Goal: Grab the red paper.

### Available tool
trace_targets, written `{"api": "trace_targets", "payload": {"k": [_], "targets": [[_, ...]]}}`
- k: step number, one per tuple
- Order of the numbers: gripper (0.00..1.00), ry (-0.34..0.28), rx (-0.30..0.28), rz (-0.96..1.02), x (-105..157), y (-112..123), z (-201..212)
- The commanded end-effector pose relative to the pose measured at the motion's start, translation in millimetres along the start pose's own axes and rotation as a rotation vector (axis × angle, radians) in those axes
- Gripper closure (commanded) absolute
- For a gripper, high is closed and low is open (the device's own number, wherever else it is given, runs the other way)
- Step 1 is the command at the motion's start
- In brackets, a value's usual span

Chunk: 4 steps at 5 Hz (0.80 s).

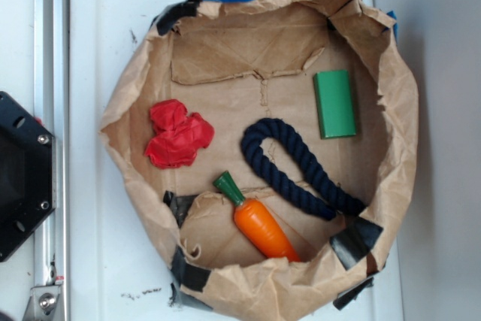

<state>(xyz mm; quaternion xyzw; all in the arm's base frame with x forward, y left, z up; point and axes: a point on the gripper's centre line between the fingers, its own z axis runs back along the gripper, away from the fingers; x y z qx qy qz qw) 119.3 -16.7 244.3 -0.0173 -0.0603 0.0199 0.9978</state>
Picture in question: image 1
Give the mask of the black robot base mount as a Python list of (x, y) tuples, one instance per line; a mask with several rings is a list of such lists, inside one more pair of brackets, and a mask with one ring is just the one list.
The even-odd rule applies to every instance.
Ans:
[(1, 261), (53, 212), (54, 136), (1, 92)]

